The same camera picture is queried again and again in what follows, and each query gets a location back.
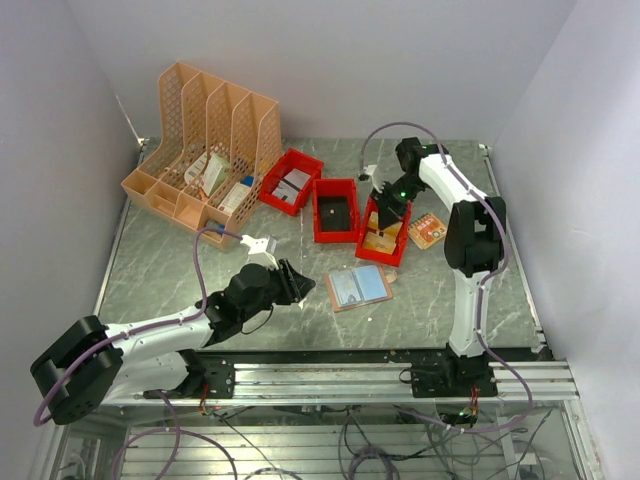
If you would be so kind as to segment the gold striped card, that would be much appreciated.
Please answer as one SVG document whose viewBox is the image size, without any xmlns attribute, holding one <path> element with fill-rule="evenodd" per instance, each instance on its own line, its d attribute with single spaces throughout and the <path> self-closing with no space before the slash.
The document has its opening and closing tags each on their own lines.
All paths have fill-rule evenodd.
<svg viewBox="0 0 640 480">
<path fill-rule="evenodd" d="M 396 222 L 386 229 L 380 229 L 378 213 L 372 211 L 367 220 L 362 247 L 382 254 L 393 254 L 401 227 L 402 223 Z"/>
</svg>

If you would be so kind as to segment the orange patterned card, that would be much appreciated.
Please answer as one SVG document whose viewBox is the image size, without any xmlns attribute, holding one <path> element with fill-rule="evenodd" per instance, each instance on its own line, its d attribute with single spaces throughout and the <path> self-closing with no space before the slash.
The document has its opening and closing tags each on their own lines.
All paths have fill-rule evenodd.
<svg viewBox="0 0 640 480">
<path fill-rule="evenodd" d="M 411 240 L 421 250 L 429 249 L 446 236 L 446 225 L 433 213 L 427 213 L 409 225 Z"/>
</svg>

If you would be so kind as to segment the tan leather card holder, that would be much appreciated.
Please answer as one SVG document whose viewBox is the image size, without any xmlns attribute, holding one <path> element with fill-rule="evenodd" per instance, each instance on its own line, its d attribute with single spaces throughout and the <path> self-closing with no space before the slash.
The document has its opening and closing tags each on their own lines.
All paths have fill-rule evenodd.
<svg viewBox="0 0 640 480">
<path fill-rule="evenodd" d="M 347 307 L 340 307 L 338 305 L 331 276 L 342 271 L 351 271 L 354 274 L 362 294 L 362 301 L 360 303 Z M 373 303 L 379 303 L 393 297 L 390 282 L 386 278 L 384 270 L 378 265 L 364 265 L 328 273 L 325 275 L 325 283 L 332 308 L 335 312 L 342 312 Z"/>
</svg>

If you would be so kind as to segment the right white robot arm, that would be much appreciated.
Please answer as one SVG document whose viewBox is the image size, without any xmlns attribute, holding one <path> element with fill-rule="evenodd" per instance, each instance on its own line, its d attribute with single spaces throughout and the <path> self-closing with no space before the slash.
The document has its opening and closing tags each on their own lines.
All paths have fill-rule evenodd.
<svg viewBox="0 0 640 480">
<path fill-rule="evenodd" d="M 396 155 L 403 175 L 371 192 L 378 226 L 385 229 L 402 220 L 410 203 L 427 189 L 449 212 L 444 254 L 454 273 L 454 323 L 444 359 L 419 375 L 452 395 L 463 395 L 488 374 L 486 317 L 493 277 L 508 256 L 506 204 L 474 187 L 438 144 L 405 138 L 396 146 Z"/>
</svg>

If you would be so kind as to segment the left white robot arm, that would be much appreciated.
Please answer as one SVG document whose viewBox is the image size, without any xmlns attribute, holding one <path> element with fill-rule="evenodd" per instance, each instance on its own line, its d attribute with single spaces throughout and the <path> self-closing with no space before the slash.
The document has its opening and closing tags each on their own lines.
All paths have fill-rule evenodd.
<svg viewBox="0 0 640 480">
<path fill-rule="evenodd" d="M 30 367 L 43 396 L 33 423 L 70 424 L 105 400 L 152 390 L 192 397 L 206 372 L 196 351 L 242 333 L 262 312 L 304 302 L 315 285 L 286 259 L 273 268 L 249 263 L 225 289 L 172 315 L 130 324 L 83 317 Z"/>
</svg>

